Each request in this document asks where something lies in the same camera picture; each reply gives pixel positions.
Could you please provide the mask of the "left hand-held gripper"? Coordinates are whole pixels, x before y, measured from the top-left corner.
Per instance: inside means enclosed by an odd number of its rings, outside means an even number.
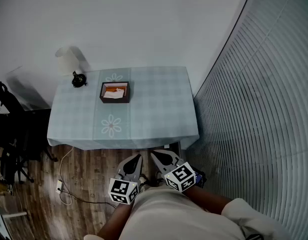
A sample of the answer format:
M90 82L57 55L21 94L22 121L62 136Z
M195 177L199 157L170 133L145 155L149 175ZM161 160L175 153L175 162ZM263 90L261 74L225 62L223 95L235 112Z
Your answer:
M109 181L108 194L113 202L130 205L140 193L139 177L142 172L142 155L136 154L123 160L117 174Z

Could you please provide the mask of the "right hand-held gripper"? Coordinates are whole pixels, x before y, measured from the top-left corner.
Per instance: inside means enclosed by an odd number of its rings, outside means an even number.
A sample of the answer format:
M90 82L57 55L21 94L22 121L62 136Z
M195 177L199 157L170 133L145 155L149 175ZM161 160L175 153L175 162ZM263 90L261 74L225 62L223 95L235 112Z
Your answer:
M156 149L150 154L159 171L164 174L166 185L181 193L195 185L204 187L205 173L192 167L188 162L184 163L184 160L173 151Z

